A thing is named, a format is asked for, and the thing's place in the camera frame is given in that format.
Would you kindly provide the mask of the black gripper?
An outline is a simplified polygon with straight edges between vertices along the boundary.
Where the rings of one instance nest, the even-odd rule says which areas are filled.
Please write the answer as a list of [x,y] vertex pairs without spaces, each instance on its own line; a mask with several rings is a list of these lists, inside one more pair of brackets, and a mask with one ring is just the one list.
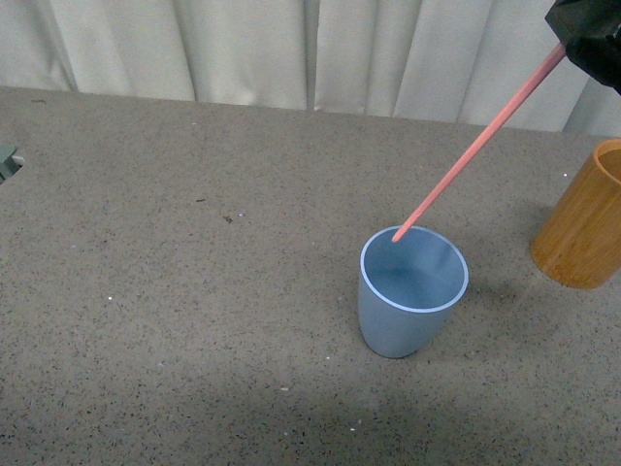
[[620,1],[555,1],[545,20],[570,62],[620,92]]

